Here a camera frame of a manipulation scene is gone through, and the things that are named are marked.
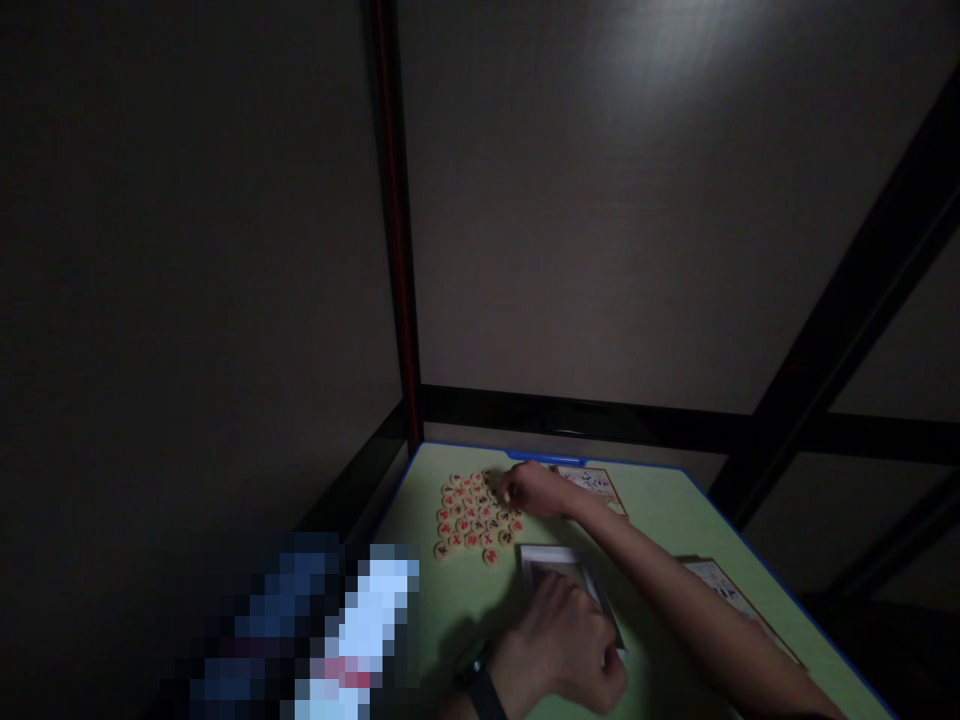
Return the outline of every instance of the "card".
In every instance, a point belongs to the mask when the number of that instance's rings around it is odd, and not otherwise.
[[[763,616],[757,612],[753,604],[740,592],[740,588],[734,584],[733,580],[727,577],[727,574],[723,572],[715,560],[695,556],[677,559],[687,570],[709,585],[717,595],[730,603],[738,613],[762,630],[763,634],[766,635],[774,645],[783,650],[791,660],[806,669],[804,664],[800,662],[800,658],[787,647],[787,644],[777,635],[776,630],[770,627],[770,624],[763,619]]]
[[[627,648],[620,635],[620,626],[617,625],[610,599],[600,583],[590,554],[584,550],[574,550],[560,545],[519,545],[518,548],[523,586],[527,595],[532,597],[540,582],[551,571],[573,578],[574,582],[597,602],[603,614],[610,618],[617,634],[614,643],[617,654],[621,659],[626,660]]]
[[[568,467],[566,465],[554,465],[550,468],[555,473],[559,473],[570,482],[579,485],[584,490],[592,492],[600,497],[604,504],[617,515],[622,515],[629,519],[626,508],[620,502],[620,494],[613,486],[613,481],[603,468],[580,468]]]

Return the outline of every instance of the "person's left hand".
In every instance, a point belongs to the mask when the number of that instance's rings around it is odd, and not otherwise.
[[[553,693],[601,715],[613,710],[627,688],[615,638],[593,598],[550,573],[491,657],[490,677],[510,720]]]

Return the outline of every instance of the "fingers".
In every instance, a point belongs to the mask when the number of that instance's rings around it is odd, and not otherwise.
[[[616,646],[611,642],[603,655],[603,674],[599,685],[597,712],[606,715],[613,710],[627,691],[628,682],[627,669],[623,666],[623,660],[620,659]]]

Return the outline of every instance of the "black watch strap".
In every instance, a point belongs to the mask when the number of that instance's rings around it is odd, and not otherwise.
[[[503,711],[497,689],[486,668],[473,679],[467,692],[480,720],[510,720]]]

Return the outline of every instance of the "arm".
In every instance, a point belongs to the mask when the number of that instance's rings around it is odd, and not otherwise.
[[[587,491],[538,463],[523,463],[504,475],[501,492],[534,515],[580,523],[745,717],[844,717],[796,663],[706,583]]]
[[[540,583],[520,621],[497,643],[487,671],[509,720],[523,720],[557,694],[605,715],[627,688],[613,624],[570,578]],[[469,696],[455,692],[433,720],[477,720]]]

